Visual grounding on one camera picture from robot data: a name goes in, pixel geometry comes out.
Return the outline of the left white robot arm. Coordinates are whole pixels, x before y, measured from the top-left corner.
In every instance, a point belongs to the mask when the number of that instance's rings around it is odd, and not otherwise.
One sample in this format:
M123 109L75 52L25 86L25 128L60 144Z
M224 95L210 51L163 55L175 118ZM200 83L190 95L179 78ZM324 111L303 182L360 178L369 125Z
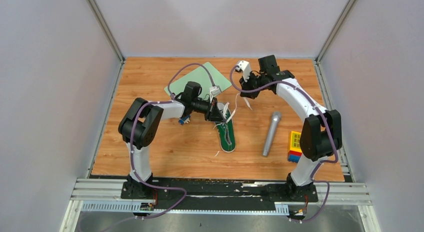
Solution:
M185 122L191 113L204 115L207 122L221 124L230 118L228 106L215 97L201 98L202 86L189 81L171 100L148 101L136 98L118 126L130 159L130 172L124 182L121 198L147 199L158 186L152 185L150 145L162 120L179 119Z

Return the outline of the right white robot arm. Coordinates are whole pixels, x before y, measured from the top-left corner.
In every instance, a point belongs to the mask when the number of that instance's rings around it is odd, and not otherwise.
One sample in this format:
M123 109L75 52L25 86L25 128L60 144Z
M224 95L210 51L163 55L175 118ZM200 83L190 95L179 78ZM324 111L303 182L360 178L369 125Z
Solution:
M314 176L322 164L338 162L341 114L316 102L289 70L280 69L274 55L259 58L258 64L258 74L248 61L240 60L234 66L234 71L242 74L238 89L241 96L255 99L261 91L270 90L286 101L303 122L299 140L302 155L287 175L284 192L289 200L298 201L312 190Z

